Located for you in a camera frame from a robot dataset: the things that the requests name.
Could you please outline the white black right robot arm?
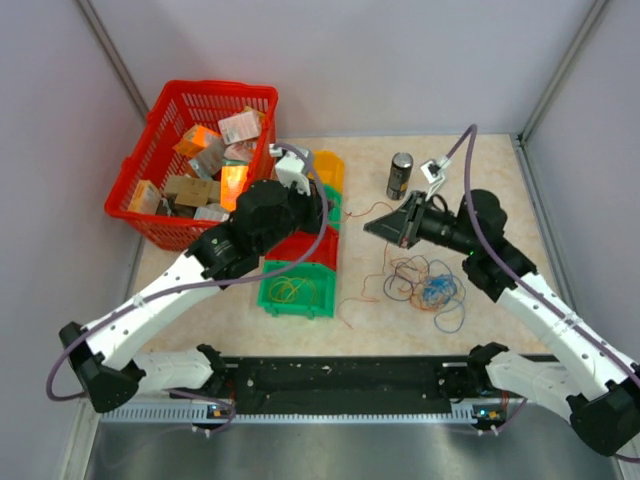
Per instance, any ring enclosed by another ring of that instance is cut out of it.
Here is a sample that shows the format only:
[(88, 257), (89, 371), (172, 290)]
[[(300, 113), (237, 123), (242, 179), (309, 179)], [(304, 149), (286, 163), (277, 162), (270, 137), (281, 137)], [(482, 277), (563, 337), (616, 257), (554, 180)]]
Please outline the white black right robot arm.
[(595, 333), (549, 286), (535, 264), (504, 236), (498, 198), (474, 189), (458, 212), (412, 192), (395, 211), (363, 229), (410, 249), (428, 241), (464, 255), (468, 280), (509, 311), (553, 354), (543, 364), (492, 342), (473, 348), (466, 380), (476, 394), (496, 389), (532, 401), (566, 421), (596, 453), (618, 455), (639, 437), (639, 364)]

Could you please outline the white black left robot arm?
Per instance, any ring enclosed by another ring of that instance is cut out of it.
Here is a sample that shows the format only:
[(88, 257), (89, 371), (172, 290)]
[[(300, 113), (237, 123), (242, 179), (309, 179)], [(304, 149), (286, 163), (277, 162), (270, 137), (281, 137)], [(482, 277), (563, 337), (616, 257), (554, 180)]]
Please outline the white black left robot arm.
[(328, 227), (326, 191), (309, 193), (261, 180), (240, 195), (228, 220), (207, 229), (155, 281), (114, 311), (59, 332), (65, 358), (98, 413), (138, 394), (172, 390), (216, 396), (226, 387), (218, 351), (200, 344), (185, 352), (142, 353), (142, 347), (182, 313), (225, 288), (252, 281), (261, 257), (297, 231)]

